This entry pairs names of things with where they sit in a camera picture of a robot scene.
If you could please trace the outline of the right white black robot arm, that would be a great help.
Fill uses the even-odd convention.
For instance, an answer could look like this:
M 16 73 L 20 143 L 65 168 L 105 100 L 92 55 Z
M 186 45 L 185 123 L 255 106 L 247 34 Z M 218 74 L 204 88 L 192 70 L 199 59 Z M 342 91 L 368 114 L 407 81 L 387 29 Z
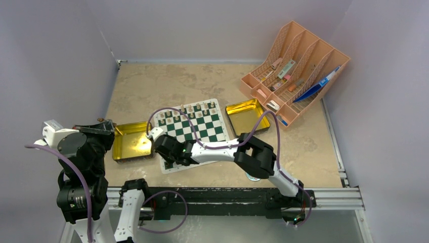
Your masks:
M 294 179 L 279 164 L 274 148 L 249 133 L 222 142 L 179 142 L 175 137 L 154 129 L 147 135 L 153 149 L 168 164 L 199 165 L 210 161 L 230 161 L 252 177 L 267 179 L 276 186 L 285 202 L 296 206 L 304 199 L 298 179 Z

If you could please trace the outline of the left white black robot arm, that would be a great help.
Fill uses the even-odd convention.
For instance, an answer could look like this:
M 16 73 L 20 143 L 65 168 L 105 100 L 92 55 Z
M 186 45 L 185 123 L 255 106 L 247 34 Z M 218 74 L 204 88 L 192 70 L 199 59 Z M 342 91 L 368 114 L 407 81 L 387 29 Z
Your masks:
M 95 125 L 75 125 L 57 145 L 63 167 L 57 206 L 82 242 L 136 242 L 141 207 L 151 200 L 144 179 L 126 181 L 119 191 L 118 225 L 112 228 L 104 157 L 113 145 L 115 128 L 111 120 L 103 119 Z

